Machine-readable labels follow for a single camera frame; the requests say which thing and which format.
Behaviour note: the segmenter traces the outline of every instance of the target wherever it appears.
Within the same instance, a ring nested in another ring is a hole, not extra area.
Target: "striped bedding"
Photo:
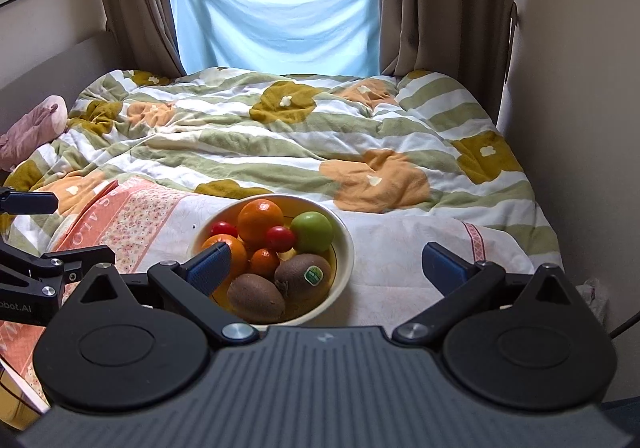
[[[277,76],[212,68],[171,82],[115,70],[92,83],[68,130],[6,181],[52,190],[51,216],[2,217],[5,240],[42,253],[113,180],[132,176],[231,199],[302,195],[338,210],[453,217],[505,231],[534,266],[558,242],[522,167],[455,80]]]

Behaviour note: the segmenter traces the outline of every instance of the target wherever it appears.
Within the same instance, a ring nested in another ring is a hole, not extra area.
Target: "kiwi fruit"
[[[289,301],[319,300],[331,285],[331,266],[319,255],[302,253],[276,268],[275,285]]]
[[[276,323],[284,313],[284,298],[275,285],[253,273],[236,278],[226,297],[232,311],[249,323]]]

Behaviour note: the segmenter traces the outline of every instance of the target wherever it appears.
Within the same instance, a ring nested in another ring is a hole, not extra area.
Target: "fruit sticker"
[[[322,269],[318,268],[318,266],[309,266],[305,271],[305,280],[313,286],[320,284],[322,277]]]

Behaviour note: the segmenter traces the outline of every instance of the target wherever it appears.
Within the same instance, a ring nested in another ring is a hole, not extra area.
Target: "wall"
[[[0,87],[103,30],[105,22],[102,0],[15,0],[0,6]]]
[[[500,118],[575,282],[610,291],[608,329],[640,310],[640,0],[516,0]],[[608,399],[640,395],[640,325],[614,341]]]

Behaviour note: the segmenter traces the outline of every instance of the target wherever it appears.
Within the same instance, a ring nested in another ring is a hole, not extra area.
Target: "cherry tomato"
[[[238,237],[238,230],[232,224],[224,221],[216,221],[211,225],[211,235],[226,234]]]
[[[285,226],[274,226],[267,230],[267,247],[284,253],[293,248],[296,243],[296,234]]]

